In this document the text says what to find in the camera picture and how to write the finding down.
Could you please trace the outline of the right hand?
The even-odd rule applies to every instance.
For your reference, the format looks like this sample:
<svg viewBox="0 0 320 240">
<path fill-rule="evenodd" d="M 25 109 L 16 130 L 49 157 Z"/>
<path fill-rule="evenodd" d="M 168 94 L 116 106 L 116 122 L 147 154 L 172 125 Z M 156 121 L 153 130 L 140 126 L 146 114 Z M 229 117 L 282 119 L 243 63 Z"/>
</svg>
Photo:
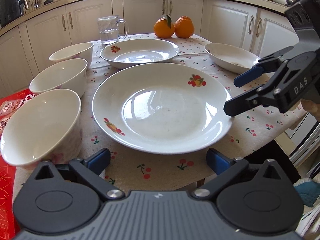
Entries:
<svg viewBox="0 0 320 240">
<path fill-rule="evenodd" d="M 318 122 L 320 122 L 320 104 L 316 104 L 311 100 L 301 100 L 302 107 L 309 112 Z"/>
</svg>

